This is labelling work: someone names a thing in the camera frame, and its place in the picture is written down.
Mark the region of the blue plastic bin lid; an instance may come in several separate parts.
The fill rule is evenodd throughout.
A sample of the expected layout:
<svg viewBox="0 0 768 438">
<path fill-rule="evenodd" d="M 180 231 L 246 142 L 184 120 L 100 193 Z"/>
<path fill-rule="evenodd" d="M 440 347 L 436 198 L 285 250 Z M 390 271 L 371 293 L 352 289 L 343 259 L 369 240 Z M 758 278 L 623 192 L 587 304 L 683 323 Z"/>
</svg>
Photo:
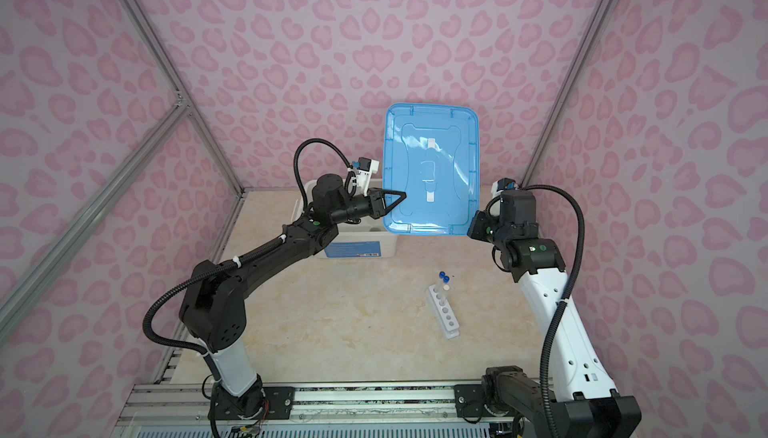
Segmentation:
<svg viewBox="0 0 768 438">
<path fill-rule="evenodd" d="M 466 107 L 398 103 L 386 114 L 382 185 L 405 198 L 383 218 L 397 235 L 462 236 L 479 208 L 479 118 Z"/>
</svg>

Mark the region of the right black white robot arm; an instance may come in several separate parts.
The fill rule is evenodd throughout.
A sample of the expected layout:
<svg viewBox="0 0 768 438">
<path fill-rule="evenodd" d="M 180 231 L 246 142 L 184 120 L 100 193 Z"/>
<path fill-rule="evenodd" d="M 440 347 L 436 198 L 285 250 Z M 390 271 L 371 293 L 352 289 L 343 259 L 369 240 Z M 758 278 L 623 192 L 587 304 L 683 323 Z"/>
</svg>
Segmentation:
<svg viewBox="0 0 768 438">
<path fill-rule="evenodd" d="M 475 214 L 468 236 L 490 243 L 497 268 L 521 288 L 542 345 L 537 379 L 518 366 L 486 370 L 481 380 L 486 412 L 512 417 L 514 434 L 528 422 L 538 437 L 632 436 L 642 419 L 640 406 L 635 397 L 619 392 L 572 301 L 586 238 L 581 206 L 565 190 L 546 186 L 575 214 L 574 258 L 567 263 L 558 245 L 539 235 L 535 194 L 540 186 L 504 185 Z"/>
</svg>

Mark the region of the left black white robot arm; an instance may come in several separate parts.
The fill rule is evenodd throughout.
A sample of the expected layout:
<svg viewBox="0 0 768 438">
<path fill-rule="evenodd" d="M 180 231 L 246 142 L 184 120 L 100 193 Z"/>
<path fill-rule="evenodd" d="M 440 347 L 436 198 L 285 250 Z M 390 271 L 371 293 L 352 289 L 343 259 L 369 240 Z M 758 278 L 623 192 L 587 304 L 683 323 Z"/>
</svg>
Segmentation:
<svg viewBox="0 0 768 438">
<path fill-rule="evenodd" d="M 202 343 L 201 355 L 214 380 L 236 399 L 257 396 L 260 377 L 247 356 L 242 335 L 247 326 L 245 300 L 286 268 L 323 251 L 350 220 L 381 219 L 405 201 L 404 191 L 372 188 L 351 195 L 342 178 L 321 176 L 311 190 L 308 209 L 264 245 L 220 265 L 208 261 L 186 289 L 180 319 Z"/>
</svg>

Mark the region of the white plastic storage bin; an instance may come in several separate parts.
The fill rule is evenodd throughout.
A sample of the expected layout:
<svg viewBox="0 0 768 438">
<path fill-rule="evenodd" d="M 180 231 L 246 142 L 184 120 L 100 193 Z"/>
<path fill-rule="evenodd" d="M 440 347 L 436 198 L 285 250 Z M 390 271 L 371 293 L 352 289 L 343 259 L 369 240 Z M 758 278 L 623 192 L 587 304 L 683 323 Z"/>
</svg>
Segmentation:
<svg viewBox="0 0 768 438">
<path fill-rule="evenodd" d="M 391 258 L 396 248 L 397 236 L 386 229 L 382 218 L 362 217 L 359 224 L 340 223 L 337 237 L 315 257 Z"/>
</svg>

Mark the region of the white test tube rack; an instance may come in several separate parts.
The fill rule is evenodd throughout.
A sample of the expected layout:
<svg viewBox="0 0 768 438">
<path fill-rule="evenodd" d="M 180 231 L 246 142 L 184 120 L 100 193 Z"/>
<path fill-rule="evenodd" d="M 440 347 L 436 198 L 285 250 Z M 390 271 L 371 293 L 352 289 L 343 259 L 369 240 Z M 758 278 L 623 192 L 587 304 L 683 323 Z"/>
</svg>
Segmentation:
<svg viewBox="0 0 768 438">
<path fill-rule="evenodd" d="M 444 293 L 442 286 L 442 284 L 429 286 L 426 289 L 426 298 L 440 331 L 447 340 L 451 340 L 460 336 L 460 325 L 448 300 L 449 293 Z"/>
</svg>

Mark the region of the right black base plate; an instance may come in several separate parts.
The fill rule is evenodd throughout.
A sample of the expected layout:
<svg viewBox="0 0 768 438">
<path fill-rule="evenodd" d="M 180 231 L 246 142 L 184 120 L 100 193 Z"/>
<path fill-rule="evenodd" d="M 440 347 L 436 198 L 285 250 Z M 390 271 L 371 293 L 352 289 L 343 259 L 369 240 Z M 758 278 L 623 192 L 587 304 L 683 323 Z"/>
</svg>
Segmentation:
<svg viewBox="0 0 768 438">
<path fill-rule="evenodd" d="M 456 415 L 470 421 L 517 415 L 530 418 L 541 402 L 537 383 L 530 385 L 514 380 L 454 385 L 453 393 Z"/>
</svg>

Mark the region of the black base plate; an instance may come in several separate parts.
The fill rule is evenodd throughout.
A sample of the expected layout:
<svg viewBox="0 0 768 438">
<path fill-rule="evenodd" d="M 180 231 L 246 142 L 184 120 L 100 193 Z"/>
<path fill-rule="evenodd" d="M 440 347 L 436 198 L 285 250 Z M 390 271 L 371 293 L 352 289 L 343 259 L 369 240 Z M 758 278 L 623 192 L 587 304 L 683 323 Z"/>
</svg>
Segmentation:
<svg viewBox="0 0 768 438">
<path fill-rule="evenodd" d="M 454 385 L 453 393 L 456 415 L 470 421 L 517 415 L 530 418 L 541 402 L 537 383 L 530 385 L 514 380 Z"/>
<path fill-rule="evenodd" d="M 235 397 L 219 384 L 211 390 L 208 418 L 213 420 L 287 420 L 296 389 L 288 386 L 255 386 Z"/>
</svg>

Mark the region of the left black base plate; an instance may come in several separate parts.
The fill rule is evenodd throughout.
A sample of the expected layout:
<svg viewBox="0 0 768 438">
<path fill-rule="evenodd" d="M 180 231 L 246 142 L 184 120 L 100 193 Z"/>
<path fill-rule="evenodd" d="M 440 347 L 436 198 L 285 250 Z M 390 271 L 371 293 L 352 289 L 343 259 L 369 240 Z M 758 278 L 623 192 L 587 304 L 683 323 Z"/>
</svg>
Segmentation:
<svg viewBox="0 0 768 438">
<path fill-rule="evenodd" d="M 219 384 L 211 390 L 208 418 L 213 420 L 287 420 L 296 389 L 288 386 L 255 386 L 235 397 Z"/>
</svg>

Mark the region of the aluminium mounting rail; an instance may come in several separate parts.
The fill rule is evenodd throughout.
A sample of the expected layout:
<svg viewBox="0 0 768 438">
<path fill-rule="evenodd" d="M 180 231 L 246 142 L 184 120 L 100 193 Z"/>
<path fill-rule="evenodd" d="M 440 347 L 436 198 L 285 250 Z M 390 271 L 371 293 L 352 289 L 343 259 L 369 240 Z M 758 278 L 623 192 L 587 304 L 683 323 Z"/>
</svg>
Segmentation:
<svg viewBox="0 0 768 438">
<path fill-rule="evenodd" d="M 481 380 L 277 383 L 296 389 L 287 420 L 213 420 L 202 385 L 142 385 L 120 412 L 116 437 L 538 437 L 513 419 L 456 415 L 453 386 Z"/>
</svg>

